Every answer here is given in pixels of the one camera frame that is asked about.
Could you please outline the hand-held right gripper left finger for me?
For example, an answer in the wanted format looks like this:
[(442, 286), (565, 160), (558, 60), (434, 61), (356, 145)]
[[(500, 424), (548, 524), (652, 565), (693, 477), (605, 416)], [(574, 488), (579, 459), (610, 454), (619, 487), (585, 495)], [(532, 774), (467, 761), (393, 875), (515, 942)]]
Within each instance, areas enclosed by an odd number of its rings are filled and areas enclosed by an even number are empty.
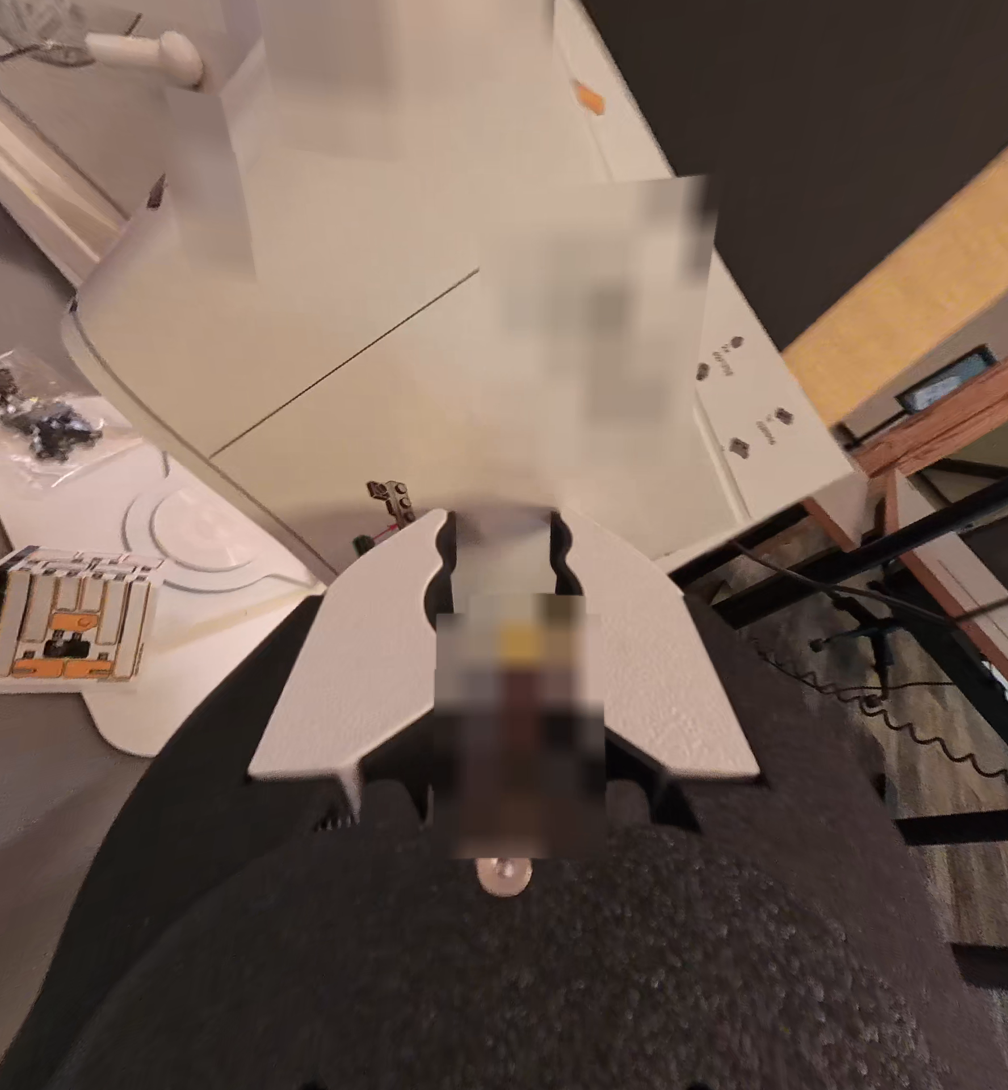
[(257, 782), (335, 778), (361, 794), (361, 763), (432, 708), (435, 632), (426, 594), (444, 570), (434, 509), (327, 588), (248, 764)]

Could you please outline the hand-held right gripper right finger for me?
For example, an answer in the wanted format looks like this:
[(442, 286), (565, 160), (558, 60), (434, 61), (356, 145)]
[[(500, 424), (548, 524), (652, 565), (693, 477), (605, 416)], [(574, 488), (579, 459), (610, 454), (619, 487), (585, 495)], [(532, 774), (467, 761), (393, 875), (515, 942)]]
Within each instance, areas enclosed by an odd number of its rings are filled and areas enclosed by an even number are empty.
[(679, 782), (756, 782), (760, 763), (681, 591), (586, 514), (554, 512), (555, 564), (593, 615), (595, 692), (606, 728)]

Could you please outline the lego instruction booklet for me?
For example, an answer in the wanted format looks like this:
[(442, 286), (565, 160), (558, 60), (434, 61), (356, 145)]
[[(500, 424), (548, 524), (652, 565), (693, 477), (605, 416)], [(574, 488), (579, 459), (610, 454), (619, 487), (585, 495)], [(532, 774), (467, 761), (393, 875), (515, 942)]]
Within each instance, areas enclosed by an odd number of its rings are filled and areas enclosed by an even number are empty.
[(323, 579), (416, 514), (665, 571), (859, 476), (580, 2), (222, 2), (70, 355)]

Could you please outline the lego sticker sheet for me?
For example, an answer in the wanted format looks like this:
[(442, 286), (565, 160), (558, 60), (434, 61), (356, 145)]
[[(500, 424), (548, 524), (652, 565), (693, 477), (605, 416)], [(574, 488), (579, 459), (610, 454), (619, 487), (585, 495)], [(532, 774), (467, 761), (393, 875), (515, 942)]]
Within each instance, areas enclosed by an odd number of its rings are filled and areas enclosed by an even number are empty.
[(136, 685), (162, 585), (156, 557), (9, 552), (0, 559), (0, 692)]

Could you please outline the black metal pole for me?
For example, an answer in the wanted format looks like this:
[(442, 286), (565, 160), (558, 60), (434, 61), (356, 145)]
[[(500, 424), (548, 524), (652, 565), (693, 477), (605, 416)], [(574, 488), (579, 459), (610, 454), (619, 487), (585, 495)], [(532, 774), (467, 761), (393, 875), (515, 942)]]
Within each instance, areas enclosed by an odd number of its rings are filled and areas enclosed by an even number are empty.
[(831, 548), (819, 552), (792, 568), (777, 565), (772, 569), (769, 579), (724, 602), (719, 613), (732, 628), (745, 628), (813, 595), (837, 592), (846, 580), (862, 576), (883, 564), (899, 560), (906, 554), (928, 546), (938, 538), (964, 532), (981, 517), (1000, 513), (1007, 506), (1008, 472), (973, 495), (923, 514), (910, 525), (886, 535), (873, 536), (867, 544), (851, 552)]

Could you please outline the clear bag of black parts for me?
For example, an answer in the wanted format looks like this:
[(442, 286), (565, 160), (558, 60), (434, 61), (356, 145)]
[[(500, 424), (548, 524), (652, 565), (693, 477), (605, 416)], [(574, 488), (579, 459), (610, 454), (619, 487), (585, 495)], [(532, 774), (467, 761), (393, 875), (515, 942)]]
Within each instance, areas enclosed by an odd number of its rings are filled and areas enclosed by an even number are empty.
[(48, 491), (142, 447), (104, 399), (80, 393), (23, 349), (0, 354), (0, 470)]

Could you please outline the small screen on stand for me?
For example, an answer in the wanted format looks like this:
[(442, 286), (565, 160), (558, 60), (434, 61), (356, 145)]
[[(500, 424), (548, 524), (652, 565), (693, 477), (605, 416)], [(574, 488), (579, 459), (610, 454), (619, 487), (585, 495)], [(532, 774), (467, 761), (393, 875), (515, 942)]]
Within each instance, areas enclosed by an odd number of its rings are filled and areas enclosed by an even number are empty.
[(946, 366), (936, 370), (926, 377), (897, 393), (895, 400), (901, 407), (906, 416), (915, 416), (927, 411), (951, 393), (960, 390), (968, 383), (985, 374), (996, 366), (998, 359), (988, 346), (977, 346), (956, 358)]

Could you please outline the black flat panel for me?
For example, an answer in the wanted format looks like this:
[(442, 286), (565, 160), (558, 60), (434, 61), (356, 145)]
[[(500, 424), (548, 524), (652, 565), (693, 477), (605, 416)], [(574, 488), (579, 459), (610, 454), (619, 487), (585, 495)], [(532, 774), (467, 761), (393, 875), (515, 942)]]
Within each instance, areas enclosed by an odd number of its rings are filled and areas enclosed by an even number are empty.
[(590, 1), (787, 350), (1008, 146), (1008, 1)]

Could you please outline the wooden post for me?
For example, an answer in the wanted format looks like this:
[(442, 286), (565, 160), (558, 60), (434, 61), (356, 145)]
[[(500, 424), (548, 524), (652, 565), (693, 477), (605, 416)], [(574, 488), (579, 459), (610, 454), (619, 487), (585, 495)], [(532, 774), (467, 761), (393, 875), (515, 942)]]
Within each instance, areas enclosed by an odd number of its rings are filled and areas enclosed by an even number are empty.
[(932, 467), (1008, 423), (1008, 358), (851, 452), (869, 479)]

